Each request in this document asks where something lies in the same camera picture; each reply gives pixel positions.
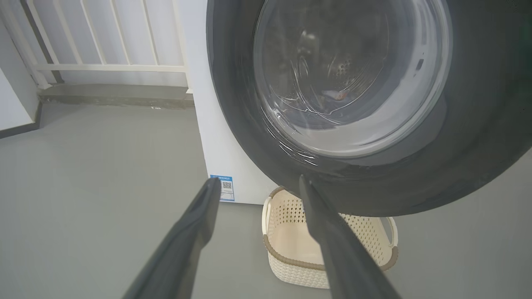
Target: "floor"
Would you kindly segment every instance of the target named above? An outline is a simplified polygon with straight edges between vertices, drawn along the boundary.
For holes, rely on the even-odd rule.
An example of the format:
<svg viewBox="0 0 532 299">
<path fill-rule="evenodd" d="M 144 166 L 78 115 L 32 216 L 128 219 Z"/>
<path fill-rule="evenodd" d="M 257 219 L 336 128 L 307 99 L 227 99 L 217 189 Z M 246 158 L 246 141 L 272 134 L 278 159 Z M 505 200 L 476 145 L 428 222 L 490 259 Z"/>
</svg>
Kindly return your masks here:
<svg viewBox="0 0 532 299">
<path fill-rule="evenodd" d="M 0 298 L 119 298 L 207 178 L 195 111 L 46 104 L 0 139 Z M 395 218 L 404 298 L 528 298 L 532 152 L 453 204 Z M 261 207 L 221 203 L 193 298 L 330 298 L 282 283 Z"/>
</svg>

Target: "white metal railing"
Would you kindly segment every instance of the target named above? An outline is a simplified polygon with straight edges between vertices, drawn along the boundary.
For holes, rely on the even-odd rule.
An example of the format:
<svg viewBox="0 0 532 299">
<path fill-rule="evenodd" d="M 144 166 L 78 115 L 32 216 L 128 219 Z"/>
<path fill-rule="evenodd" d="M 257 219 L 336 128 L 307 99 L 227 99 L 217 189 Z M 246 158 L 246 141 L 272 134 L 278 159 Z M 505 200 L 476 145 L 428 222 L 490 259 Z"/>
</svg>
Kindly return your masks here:
<svg viewBox="0 0 532 299">
<path fill-rule="evenodd" d="M 23 59 L 25 60 L 30 72 L 32 72 L 32 74 L 34 75 L 35 80 L 37 81 L 37 84 L 39 85 L 40 88 L 47 88 L 50 86 L 50 84 L 46 81 L 46 78 L 40 71 L 140 71 L 140 72 L 185 73 L 187 77 L 187 83 L 189 85 L 189 93 L 192 92 L 190 88 L 190 80 L 188 79 L 188 73 L 187 73 L 187 63 L 186 63 L 187 60 L 186 60 L 185 45 L 184 45 L 184 40 L 183 40 L 184 34 L 183 34 L 183 30 L 182 30 L 181 23 L 180 23 L 179 8 L 178 8 L 178 3 L 177 3 L 178 0 L 171 0 L 171 1 L 172 1 L 172 8 L 173 8 L 173 14 L 174 14 L 174 19 L 175 19 L 175 26 L 176 26 L 176 30 L 178 33 L 177 39 L 179 41 L 179 45 L 181 48 L 181 54 L 182 54 L 182 58 L 184 62 L 183 65 L 161 65 L 160 64 L 159 56 L 157 54 L 157 48 L 155 46 L 155 39 L 153 36 L 152 25 L 149 20 L 146 0 L 138 0 L 138 1 L 141 2 L 141 5 L 144 11 L 144 23 L 147 28 L 147 32 L 149 36 L 148 42 L 151 46 L 151 52 L 153 55 L 154 64 L 151 64 L 151 65 L 132 64 L 126 43 L 124 42 L 124 32 L 122 28 L 122 23 L 120 21 L 120 17 L 117 12 L 118 9 L 117 9 L 117 4 L 115 0 L 108 0 L 109 10 L 111 11 L 113 18 L 114 18 L 114 24 L 118 32 L 118 37 L 120 39 L 120 44 L 122 47 L 123 55 L 126 59 L 127 64 L 110 64 L 107 62 L 104 51 L 100 44 L 100 40 L 98 38 L 98 34 L 96 33 L 96 29 L 94 27 L 92 18 L 86 6 L 87 0 L 79 0 L 79 2 L 82 8 L 85 20 L 87 22 L 90 34 L 92 36 L 92 40 L 95 45 L 96 52 L 100 60 L 99 64 L 94 64 L 94 63 L 88 64 L 88 63 L 83 62 L 81 55 L 78 51 L 78 48 L 76 46 L 76 43 L 74 42 L 74 38 L 70 31 L 67 20 L 65 18 L 60 0 L 53 0 L 52 3 L 53 3 L 56 17 L 59 20 L 59 24 L 61 25 L 64 35 L 66 36 L 66 40 L 70 47 L 70 51 L 72 52 L 75 58 L 76 64 L 65 64 L 65 63 L 59 62 L 59 60 L 57 59 L 57 55 L 55 54 L 54 48 L 52 46 L 52 43 L 50 42 L 48 34 L 40 19 L 39 13 L 37 12 L 37 9 L 34 4 L 34 0 L 26 0 L 31 16 L 33 17 L 33 20 L 35 22 L 35 26 L 37 27 L 37 30 L 41 35 L 41 38 L 42 38 L 42 41 L 44 42 L 46 50 L 48 51 L 49 56 L 51 57 L 51 60 L 52 60 L 52 63 L 44 63 L 44 64 L 39 63 L 27 38 L 24 36 L 22 28 L 19 25 L 15 17 L 15 14 L 12 11 L 12 8 L 9 4 L 9 0 L 0 0 L 0 1 L 1 1 L 1 5 L 2 5 L 1 8 L 2 8 L 6 23 L 7 23 L 6 25 L 8 27 L 8 30 L 12 34 L 17 47 L 20 49 Z"/>
</svg>

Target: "beige plastic basket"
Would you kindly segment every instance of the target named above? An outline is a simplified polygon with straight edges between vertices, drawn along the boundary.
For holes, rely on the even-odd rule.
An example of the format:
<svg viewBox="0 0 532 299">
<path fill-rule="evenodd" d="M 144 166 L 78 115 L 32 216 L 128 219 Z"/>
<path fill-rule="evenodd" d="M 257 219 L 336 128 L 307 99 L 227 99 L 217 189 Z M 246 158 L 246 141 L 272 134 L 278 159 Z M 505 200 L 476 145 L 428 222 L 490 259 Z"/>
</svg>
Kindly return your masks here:
<svg viewBox="0 0 532 299">
<path fill-rule="evenodd" d="M 393 218 L 389 242 L 380 218 L 340 214 L 382 271 L 398 257 L 397 227 Z M 262 209 L 262 235 L 273 273 L 282 281 L 315 288 L 329 288 L 320 245 L 310 236 L 301 199 L 283 187 L 275 189 Z"/>
</svg>

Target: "white basket handle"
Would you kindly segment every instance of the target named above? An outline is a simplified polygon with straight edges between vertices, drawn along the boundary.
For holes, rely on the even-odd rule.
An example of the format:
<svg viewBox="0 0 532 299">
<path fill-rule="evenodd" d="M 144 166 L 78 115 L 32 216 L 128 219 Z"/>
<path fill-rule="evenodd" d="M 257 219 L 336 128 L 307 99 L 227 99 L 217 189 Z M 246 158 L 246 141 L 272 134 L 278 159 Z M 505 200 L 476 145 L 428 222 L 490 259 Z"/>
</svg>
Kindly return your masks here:
<svg viewBox="0 0 532 299">
<path fill-rule="evenodd" d="M 395 224 L 395 220 L 392 217 L 386 217 L 386 219 L 388 219 L 388 223 L 390 223 L 390 228 L 392 229 L 391 247 L 396 247 L 397 243 L 399 243 L 399 237 L 397 235 L 397 225 Z"/>
<path fill-rule="evenodd" d="M 268 234 L 268 218 L 270 218 L 270 201 L 271 197 L 268 197 L 262 207 L 262 235 Z"/>
</svg>

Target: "washing machine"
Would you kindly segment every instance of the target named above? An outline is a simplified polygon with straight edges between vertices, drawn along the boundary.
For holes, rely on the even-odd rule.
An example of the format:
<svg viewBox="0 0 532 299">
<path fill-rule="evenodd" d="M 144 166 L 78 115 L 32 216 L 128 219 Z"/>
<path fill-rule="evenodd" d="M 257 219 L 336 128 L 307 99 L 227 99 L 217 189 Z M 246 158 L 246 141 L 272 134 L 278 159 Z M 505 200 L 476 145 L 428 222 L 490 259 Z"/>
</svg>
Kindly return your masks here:
<svg viewBox="0 0 532 299">
<path fill-rule="evenodd" d="M 336 210 L 445 205 L 532 145 L 519 0 L 181 1 L 207 171 L 262 204 L 312 178 Z"/>
</svg>

